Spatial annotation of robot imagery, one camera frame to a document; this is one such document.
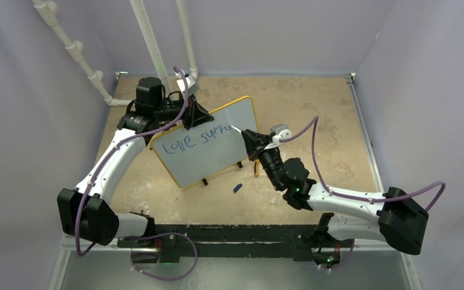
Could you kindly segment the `blue whiteboard marker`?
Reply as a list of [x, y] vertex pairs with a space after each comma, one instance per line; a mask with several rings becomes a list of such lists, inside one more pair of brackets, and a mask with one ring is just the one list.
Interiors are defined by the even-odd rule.
[[231, 127], [234, 131], [236, 131], [237, 133], [239, 133], [239, 134], [242, 133], [242, 131], [241, 131], [239, 128], [237, 128], [236, 126], [230, 125], [230, 127]]

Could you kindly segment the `yellow framed whiteboard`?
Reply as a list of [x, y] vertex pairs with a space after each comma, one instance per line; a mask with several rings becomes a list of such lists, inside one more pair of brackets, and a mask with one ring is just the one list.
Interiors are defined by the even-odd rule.
[[258, 130], [253, 98], [243, 96], [210, 114], [214, 116], [212, 122], [190, 130], [176, 126], [150, 141], [179, 188], [191, 187], [248, 157], [241, 134], [230, 125]]

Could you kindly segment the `blue marker cap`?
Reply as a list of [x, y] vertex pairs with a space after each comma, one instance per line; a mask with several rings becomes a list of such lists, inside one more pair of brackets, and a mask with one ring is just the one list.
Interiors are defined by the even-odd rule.
[[242, 184], [238, 184], [237, 186], [235, 186], [235, 188], [233, 189], [233, 193], [237, 193], [241, 187], [242, 187]]

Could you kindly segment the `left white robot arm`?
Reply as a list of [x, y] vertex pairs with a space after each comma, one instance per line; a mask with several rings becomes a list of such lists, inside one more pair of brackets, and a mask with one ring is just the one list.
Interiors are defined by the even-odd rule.
[[182, 121], [191, 129], [214, 118], [196, 100], [197, 80], [190, 74], [178, 79], [178, 98], [171, 100], [161, 80], [144, 77], [135, 88], [135, 99], [124, 115], [104, 154], [74, 188], [63, 188], [57, 196], [62, 230], [65, 234], [108, 245], [115, 238], [132, 237], [141, 247], [156, 239], [155, 220], [147, 214], [116, 214], [112, 197], [133, 160], [158, 132]]

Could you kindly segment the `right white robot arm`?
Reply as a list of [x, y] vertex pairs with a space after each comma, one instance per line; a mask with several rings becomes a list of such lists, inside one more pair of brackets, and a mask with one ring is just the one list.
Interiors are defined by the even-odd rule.
[[358, 192], [325, 187], [309, 177], [300, 158], [282, 160], [275, 134], [240, 132], [249, 160], [259, 161], [274, 189], [296, 210], [322, 211], [315, 229], [324, 246], [351, 239], [379, 240], [411, 255], [422, 251], [429, 219], [426, 209], [397, 187], [387, 192]]

